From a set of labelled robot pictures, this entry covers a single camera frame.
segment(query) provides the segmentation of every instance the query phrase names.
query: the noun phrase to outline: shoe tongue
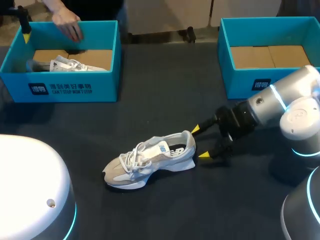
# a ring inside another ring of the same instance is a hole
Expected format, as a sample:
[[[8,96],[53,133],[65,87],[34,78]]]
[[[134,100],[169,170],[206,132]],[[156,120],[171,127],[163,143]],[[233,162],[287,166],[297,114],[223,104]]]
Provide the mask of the shoe tongue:
[[[166,141],[160,141],[158,144],[149,147],[143,151],[143,158],[150,159],[159,154],[170,152],[169,146]]]
[[[68,64],[69,63],[69,59],[63,57],[63,56],[60,56],[58,55],[56,58],[55,58],[55,61],[58,61],[60,63],[63,63],[63,64]]]

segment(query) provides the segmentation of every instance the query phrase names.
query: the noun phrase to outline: shoelace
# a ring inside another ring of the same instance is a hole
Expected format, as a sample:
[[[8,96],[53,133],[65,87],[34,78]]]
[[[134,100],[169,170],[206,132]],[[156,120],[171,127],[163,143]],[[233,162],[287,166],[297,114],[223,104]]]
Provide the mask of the shoelace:
[[[74,60],[74,59],[70,59],[68,62],[68,65],[71,66],[71,68],[74,70],[76,69],[76,67],[80,67],[82,71],[87,71],[88,70],[88,66],[82,64],[81,62]]]
[[[142,149],[138,150],[142,144],[143,142],[140,142],[132,151],[120,154],[120,163],[127,173],[131,173],[132,171],[136,171],[138,169],[147,168],[152,164],[150,161],[147,165],[142,166],[146,159],[138,159],[138,156],[143,155],[143,150],[146,148],[146,146],[143,146]]]

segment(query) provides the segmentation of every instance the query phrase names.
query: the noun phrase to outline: shoe sole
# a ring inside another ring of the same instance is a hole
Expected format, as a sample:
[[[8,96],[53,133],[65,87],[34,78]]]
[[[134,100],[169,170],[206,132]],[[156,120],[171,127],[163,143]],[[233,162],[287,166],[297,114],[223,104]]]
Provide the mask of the shoe sole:
[[[196,165],[195,165],[194,160],[192,158],[189,158],[183,162],[179,162],[174,165],[163,166],[163,167],[159,168],[158,170],[168,170],[171,172],[180,172],[180,171],[192,169],[195,166]],[[112,185],[109,183],[106,183],[106,184],[113,187],[113,188],[117,188],[117,189],[134,190],[134,189],[139,189],[139,188],[144,187],[151,175],[152,175],[152,173],[150,175],[146,176],[144,179],[137,181],[135,183],[132,183],[132,184],[127,184],[127,185]]]

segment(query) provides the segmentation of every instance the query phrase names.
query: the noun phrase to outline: shoe box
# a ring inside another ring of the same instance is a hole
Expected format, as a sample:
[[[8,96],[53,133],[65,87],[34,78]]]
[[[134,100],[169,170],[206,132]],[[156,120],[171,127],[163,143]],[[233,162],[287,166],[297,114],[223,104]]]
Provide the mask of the shoe box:
[[[222,18],[217,53],[228,99],[247,99],[305,65],[320,71],[314,17]]]
[[[0,68],[17,103],[116,102],[121,70],[117,21],[81,21],[81,42],[64,36],[52,22],[30,22],[26,44],[19,29]],[[50,62],[58,55],[107,71],[26,72],[26,62]]]

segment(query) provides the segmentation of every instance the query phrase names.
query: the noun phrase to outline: person's arm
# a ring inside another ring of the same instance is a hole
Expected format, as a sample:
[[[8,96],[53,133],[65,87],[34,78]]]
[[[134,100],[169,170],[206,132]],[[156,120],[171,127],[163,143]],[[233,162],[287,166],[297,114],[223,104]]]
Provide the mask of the person's arm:
[[[42,1],[52,12],[52,21],[61,32],[75,42],[79,42],[83,39],[82,31],[78,25],[78,21],[81,20],[80,17],[67,9],[61,0]]]

